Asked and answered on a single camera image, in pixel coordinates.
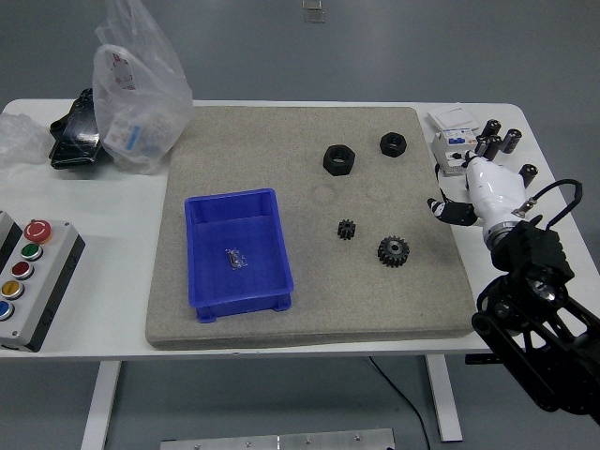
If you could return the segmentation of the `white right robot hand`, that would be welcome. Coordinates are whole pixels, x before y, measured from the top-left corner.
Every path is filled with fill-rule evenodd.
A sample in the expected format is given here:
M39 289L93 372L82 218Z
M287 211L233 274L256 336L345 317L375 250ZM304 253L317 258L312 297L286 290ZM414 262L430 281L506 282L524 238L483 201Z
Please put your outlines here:
M525 217L526 203L522 177L474 152L466 154L467 202L439 202L428 199L427 205L440 221L452 225L472 226L480 220L484 237L512 228Z

